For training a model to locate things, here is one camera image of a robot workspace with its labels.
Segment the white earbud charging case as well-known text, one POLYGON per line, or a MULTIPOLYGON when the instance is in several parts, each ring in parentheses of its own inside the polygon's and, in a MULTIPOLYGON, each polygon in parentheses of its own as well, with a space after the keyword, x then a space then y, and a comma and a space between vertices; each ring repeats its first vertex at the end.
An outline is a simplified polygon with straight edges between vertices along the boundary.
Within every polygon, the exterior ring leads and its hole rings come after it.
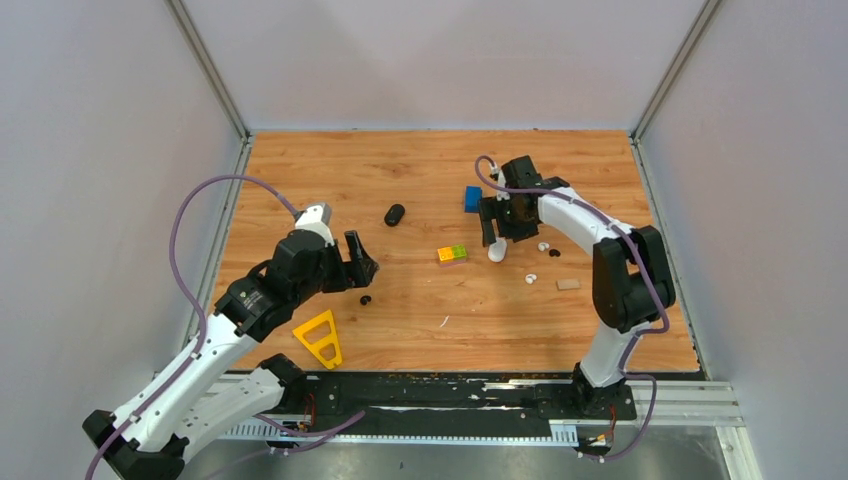
POLYGON ((491 262, 502 262, 507 253, 508 244, 504 238, 497 238, 494 243, 487 247, 487 257, 491 262))

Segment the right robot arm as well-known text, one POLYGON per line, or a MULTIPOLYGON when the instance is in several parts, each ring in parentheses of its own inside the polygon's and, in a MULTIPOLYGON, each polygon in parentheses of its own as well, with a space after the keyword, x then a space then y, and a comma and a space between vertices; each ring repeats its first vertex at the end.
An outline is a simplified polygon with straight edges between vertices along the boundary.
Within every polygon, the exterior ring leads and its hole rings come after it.
POLYGON ((475 173, 495 193, 478 202, 482 244, 493 262, 507 244, 532 238, 542 225, 564 234, 592 261, 591 293, 599 318, 588 352, 573 371, 571 403, 596 417, 620 393, 626 365, 640 338, 670 327, 676 301, 661 233, 602 212, 559 177, 542 177, 528 156, 499 166, 487 155, 475 173))

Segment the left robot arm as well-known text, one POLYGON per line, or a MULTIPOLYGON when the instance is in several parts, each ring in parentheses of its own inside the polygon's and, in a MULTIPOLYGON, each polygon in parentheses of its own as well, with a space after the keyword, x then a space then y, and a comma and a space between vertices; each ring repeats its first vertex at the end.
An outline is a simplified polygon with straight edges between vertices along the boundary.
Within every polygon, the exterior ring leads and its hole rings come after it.
POLYGON ((369 286, 379 269, 355 231, 345 234, 350 258, 337 242, 295 229, 271 259, 234 281, 216 302, 205 328, 140 393, 116 410, 93 411, 82 428, 121 479, 175 479, 200 450, 255 414, 298 411, 306 374, 283 354, 262 361, 246 379, 205 395, 240 357, 259 346, 318 293, 369 286))

